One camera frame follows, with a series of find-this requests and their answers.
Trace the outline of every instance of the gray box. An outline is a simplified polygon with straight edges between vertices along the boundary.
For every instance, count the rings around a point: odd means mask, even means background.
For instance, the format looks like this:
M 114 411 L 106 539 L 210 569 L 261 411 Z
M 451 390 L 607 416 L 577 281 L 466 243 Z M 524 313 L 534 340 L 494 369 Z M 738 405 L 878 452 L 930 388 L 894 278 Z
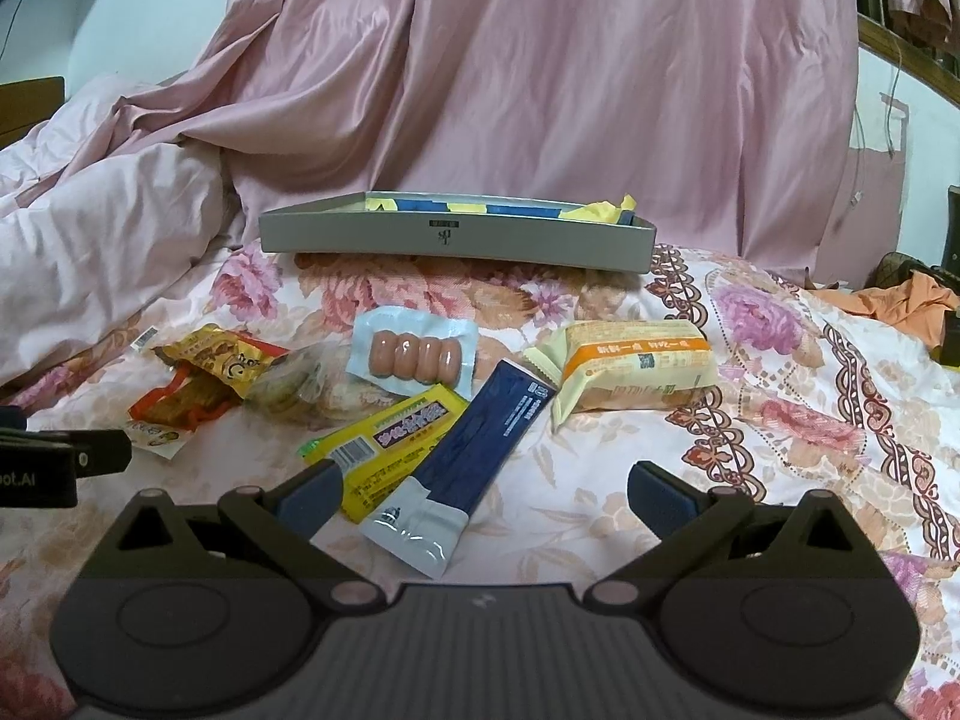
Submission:
M 368 211 L 366 200 L 411 199 L 574 210 L 576 203 L 480 194 L 359 191 L 260 215 L 264 251 L 463 257 L 646 274 L 656 228 L 526 215 Z

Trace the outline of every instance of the yellow snack package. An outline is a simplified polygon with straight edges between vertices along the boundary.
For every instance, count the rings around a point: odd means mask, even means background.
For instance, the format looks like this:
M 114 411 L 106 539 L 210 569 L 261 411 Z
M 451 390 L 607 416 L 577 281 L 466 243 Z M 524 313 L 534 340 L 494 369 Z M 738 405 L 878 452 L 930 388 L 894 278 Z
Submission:
M 710 344 L 686 319 L 576 322 L 523 357 L 558 389 L 554 430 L 574 412 L 685 406 L 717 383 Z
M 205 370 L 245 398 L 257 377 L 287 350 L 205 324 L 182 341 L 167 343 L 154 351 L 168 365 L 189 362 Z
M 307 464 L 328 458 L 344 475 L 342 509 L 362 522 L 414 472 L 467 408 L 467 400 L 442 384 L 400 401 L 329 436 L 307 442 Z

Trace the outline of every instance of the bed sheet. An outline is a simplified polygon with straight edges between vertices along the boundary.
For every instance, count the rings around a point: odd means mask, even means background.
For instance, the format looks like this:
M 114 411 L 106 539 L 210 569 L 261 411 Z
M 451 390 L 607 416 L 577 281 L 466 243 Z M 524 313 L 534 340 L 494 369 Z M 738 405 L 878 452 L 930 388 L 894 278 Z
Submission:
M 541 415 L 472 517 L 443 581 L 571 581 L 582 591 L 624 565 L 656 543 L 627 506 L 627 473 L 640 459 L 698 488 L 737 485 L 770 503 L 829 488 L 920 618 L 922 648 L 902 707 L 920 720 L 960 718 L 960 376 L 930 362 L 913 338 L 848 317 L 742 260 L 659 245 L 650 274 L 625 276 L 265 255 L 254 244 L 208 257 L 128 327 L 21 398 L 42 407 L 34 429 L 109 426 L 153 375 L 150 356 L 128 349 L 146 327 L 182 336 L 217 322 L 298 347 L 345 341 L 359 312 L 390 304 L 474 319 L 482 334 L 475 387 L 499 359 L 571 319 L 690 319 L 721 364 L 721 384 L 690 408 L 575 415 L 555 433 Z M 159 486 L 179 503 L 200 503 L 238 484 L 270 487 L 301 467 L 295 450 L 308 435 L 235 409 L 171 461 L 138 450 L 126 473 L 80 483 L 75 509 L 0 512 L 0 720 L 70 709 L 46 643 L 50 621 L 136 490 Z M 422 580 L 342 517 L 313 541 L 389 592 Z

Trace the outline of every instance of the barcode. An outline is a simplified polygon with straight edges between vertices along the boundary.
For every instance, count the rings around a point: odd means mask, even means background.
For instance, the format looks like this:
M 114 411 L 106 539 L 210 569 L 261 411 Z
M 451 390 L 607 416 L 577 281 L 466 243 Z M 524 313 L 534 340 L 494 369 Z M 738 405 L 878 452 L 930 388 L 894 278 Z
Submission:
M 140 333 L 140 335 L 136 337 L 136 340 L 130 344 L 131 348 L 133 348 L 133 351 L 142 352 L 144 347 L 147 346 L 150 341 L 152 341 L 154 336 L 159 331 L 160 330 L 157 330 L 155 327 L 148 327 L 146 330 Z
M 375 457 L 376 447 L 373 447 L 363 436 L 349 440 L 344 445 L 330 450 L 328 454 L 328 458 L 340 467 L 341 473 L 347 473 Z

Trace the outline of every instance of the purple label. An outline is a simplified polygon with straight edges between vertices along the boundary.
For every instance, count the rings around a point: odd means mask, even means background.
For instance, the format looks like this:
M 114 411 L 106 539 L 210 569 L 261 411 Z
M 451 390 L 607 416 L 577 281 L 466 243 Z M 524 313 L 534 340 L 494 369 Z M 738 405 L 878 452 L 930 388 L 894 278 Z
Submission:
M 424 408 L 398 419 L 392 425 L 388 425 L 373 438 L 382 449 L 386 449 L 399 440 L 413 435 L 416 431 L 424 429 L 427 425 L 433 424 L 448 413 L 442 403 L 434 400 L 427 403 Z

